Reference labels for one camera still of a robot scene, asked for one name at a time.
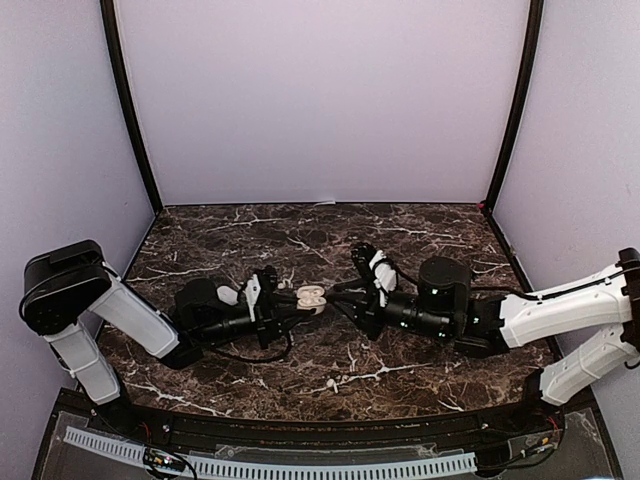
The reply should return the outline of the white earbud charging case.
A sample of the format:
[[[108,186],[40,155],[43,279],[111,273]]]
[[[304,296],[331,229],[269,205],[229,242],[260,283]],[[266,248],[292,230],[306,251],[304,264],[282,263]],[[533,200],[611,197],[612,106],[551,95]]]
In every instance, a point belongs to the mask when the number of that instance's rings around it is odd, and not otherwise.
[[[218,299],[229,305],[235,306],[239,303],[239,292],[230,286],[221,285],[217,288]]]

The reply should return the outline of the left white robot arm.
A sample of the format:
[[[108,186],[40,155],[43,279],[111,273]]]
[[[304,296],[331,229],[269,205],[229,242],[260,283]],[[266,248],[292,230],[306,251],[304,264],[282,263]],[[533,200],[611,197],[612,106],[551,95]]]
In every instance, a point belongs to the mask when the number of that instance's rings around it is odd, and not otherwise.
[[[206,348],[254,336],[261,348],[288,337],[296,320],[321,313],[323,288],[277,288],[271,266],[255,270],[239,290],[198,278],[174,296],[171,314],[152,306],[104,259],[100,245],[80,241],[30,259],[24,268],[20,318],[45,339],[101,417],[120,436],[141,427],[140,412],[80,318],[91,313],[127,335],[163,365],[180,370]]]

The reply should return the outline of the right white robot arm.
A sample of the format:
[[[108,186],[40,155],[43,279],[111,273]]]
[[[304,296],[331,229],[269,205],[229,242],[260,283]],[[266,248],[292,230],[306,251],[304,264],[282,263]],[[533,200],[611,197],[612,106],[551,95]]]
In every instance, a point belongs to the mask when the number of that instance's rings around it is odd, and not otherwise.
[[[534,432],[576,393],[617,367],[639,365],[639,253],[620,251],[616,263],[584,279],[523,293],[502,287],[472,286],[471,269],[434,256],[423,261],[407,293],[405,274],[383,251],[368,243],[354,246],[359,276],[337,284],[326,298],[369,339],[386,327],[452,343],[467,357],[488,358],[542,338],[596,328],[596,333],[561,360],[527,377],[524,401],[510,413],[521,434]]]

